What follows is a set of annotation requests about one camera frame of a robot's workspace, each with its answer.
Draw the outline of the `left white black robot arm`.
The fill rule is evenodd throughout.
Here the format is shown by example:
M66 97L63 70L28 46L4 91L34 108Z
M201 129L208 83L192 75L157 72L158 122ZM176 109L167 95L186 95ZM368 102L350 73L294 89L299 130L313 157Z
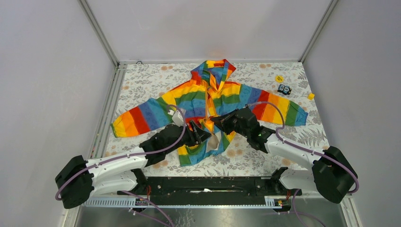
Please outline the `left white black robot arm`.
M200 145L210 136L194 121L184 126L169 124L130 151L87 160L82 155L75 156L55 177L55 198L64 208L71 209L95 195L130 190L142 194L147 187L142 168L164 160L184 145Z

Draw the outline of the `rainbow striped hooded jacket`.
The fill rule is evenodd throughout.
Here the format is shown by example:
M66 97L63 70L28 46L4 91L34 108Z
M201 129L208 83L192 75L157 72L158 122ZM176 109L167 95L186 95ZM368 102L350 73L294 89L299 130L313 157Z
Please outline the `rainbow striped hooded jacket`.
M295 102L267 91L229 81L235 67L228 60L205 61L191 71L191 79L166 92L157 99L146 102L122 113L112 123L117 138L135 137L172 123L169 106L185 111L186 121L195 121L217 140L213 148L208 142L195 146L181 146L178 157L181 166L192 166L209 156L223 153L235 133L222 132L211 117L225 115L235 109L251 105L256 118L261 121L304 126L307 112Z

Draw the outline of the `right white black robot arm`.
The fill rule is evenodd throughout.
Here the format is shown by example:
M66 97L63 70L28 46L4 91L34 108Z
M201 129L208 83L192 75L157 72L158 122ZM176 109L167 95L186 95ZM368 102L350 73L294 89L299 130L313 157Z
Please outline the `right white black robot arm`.
M271 188L278 195L293 189L314 191L338 204L346 194L359 189L355 170L336 147L312 149L286 139L278 130L260 125L249 108L236 109L211 120L225 133L236 132L245 137L253 149L280 156L302 167L301 170L281 167L271 175Z

